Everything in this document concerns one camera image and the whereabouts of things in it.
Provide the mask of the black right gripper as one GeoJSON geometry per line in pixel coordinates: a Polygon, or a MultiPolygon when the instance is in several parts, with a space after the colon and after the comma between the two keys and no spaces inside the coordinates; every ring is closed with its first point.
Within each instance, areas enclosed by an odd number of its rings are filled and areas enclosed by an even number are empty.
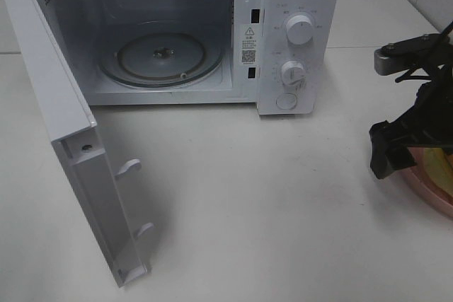
{"type": "Polygon", "coordinates": [[[452,148],[452,84],[424,83],[412,107],[392,123],[373,124],[369,137],[370,168],[380,180],[416,165],[407,146],[452,148]]]}

